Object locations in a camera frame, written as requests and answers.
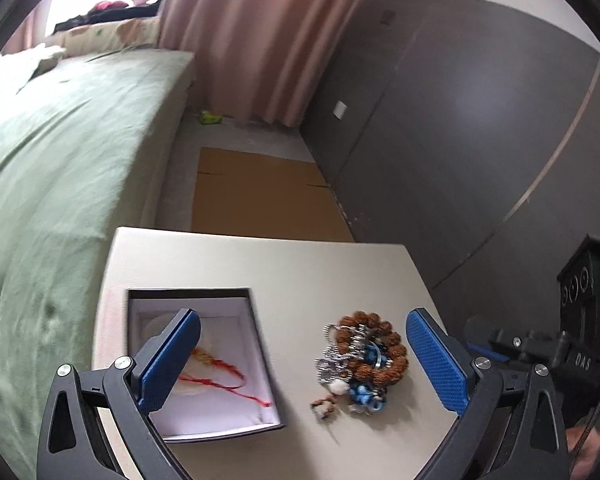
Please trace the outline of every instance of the white light switch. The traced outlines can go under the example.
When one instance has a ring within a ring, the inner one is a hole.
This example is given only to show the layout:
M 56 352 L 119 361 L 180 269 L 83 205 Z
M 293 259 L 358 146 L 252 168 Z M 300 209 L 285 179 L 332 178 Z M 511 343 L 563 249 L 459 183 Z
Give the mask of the white light switch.
M 344 115 L 344 112 L 347 111 L 347 105 L 344 104 L 342 101 L 338 101 L 336 103 L 336 107 L 333 109 L 333 115 L 335 115 L 337 118 L 341 119 L 342 116 Z

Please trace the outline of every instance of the concrete floor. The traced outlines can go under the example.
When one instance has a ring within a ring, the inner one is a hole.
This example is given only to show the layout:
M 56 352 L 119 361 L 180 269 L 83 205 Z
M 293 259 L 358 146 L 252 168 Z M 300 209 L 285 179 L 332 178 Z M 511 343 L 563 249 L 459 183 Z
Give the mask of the concrete floor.
M 171 149 L 155 219 L 157 229 L 190 231 L 200 148 L 224 148 L 292 160 L 313 162 L 300 133 L 284 126 L 239 123 L 203 126 L 193 112 L 186 112 Z

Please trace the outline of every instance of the tabletop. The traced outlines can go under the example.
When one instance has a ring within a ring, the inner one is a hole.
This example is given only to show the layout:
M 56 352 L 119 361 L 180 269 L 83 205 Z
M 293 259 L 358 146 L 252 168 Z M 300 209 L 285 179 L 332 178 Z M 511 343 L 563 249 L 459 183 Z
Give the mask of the tabletop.
M 326 345 L 324 325 L 365 310 L 377 312 L 404 336 L 407 313 L 424 307 L 442 326 L 403 246 L 120 228 L 102 283 L 93 369 L 126 354 L 126 292 L 134 288 L 251 290 L 287 427 L 170 446 L 196 480 L 411 480 L 456 420 L 410 348 L 409 370 L 390 388 L 381 412 L 341 412 L 319 422 L 309 406 L 328 393 L 316 380 L 314 363 Z M 141 479 L 112 417 L 107 410 L 101 414 L 123 472 Z

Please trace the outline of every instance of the yellow-green object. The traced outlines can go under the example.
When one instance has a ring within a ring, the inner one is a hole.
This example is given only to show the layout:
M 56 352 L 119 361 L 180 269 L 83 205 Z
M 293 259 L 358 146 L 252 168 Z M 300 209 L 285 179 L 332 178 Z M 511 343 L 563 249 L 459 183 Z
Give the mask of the yellow-green object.
M 198 120 L 200 124 L 220 124 L 222 122 L 222 115 L 215 115 L 206 110 L 200 110 Z

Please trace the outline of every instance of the screw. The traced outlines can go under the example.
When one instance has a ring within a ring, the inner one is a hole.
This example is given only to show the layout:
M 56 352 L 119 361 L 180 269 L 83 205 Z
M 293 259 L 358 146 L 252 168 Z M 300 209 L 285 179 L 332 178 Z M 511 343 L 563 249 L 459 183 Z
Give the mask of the screw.
M 541 377 L 547 377 L 547 375 L 549 375 L 549 368 L 544 365 L 536 365 L 534 370 L 536 371 L 536 374 Z
M 125 368 L 129 368 L 130 364 L 131 364 L 131 357 L 128 357 L 126 355 L 123 355 L 122 357 L 119 357 L 115 361 L 113 361 L 113 365 L 118 370 L 124 370 Z
M 64 377 L 65 375 L 69 375 L 70 371 L 71 371 L 71 365 L 62 365 L 61 367 L 58 368 L 58 375 L 60 377 Z
M 491 361 L 486 357 L 477 357 L 474 359 L 474 364 L 480 368 L 480 370 L 488 370 L 491 368 Z

